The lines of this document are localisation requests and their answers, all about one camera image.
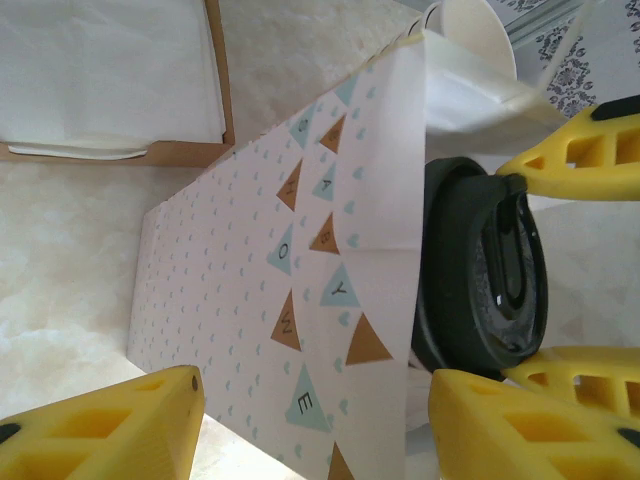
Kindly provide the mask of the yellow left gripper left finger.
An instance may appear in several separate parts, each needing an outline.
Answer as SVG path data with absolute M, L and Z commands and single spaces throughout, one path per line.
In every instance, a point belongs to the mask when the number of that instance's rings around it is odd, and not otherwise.
M 189 480 L 200 371 L 175 366 L 0 420 L 0 480 Z

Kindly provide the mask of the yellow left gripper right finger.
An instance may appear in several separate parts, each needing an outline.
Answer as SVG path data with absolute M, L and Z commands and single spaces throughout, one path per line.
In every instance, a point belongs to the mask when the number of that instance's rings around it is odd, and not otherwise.
M 640 480 L 640 423 L 459 370 L 428 401 L 442 480 Z

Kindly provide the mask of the animal print paper gift bag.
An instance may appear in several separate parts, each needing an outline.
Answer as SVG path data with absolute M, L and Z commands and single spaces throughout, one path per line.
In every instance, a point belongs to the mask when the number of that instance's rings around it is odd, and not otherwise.
M 581 19 L 513 49 L 508 90 L 429 80 L 426 47 L 389 44 L 144 218 L 128 358 L 198 367 L 206 414 L 307 480 L 409 480 L 426 164 L 498 175 L 596 100 Z

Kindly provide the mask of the stack of white paper cups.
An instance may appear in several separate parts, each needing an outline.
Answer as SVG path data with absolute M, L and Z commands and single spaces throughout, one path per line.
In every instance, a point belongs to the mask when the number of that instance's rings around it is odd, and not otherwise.
M 488 0 L 430 0 L 400 37 L 427 37 L 427 77 L 486 91 L 518 84 L 513 47 Z

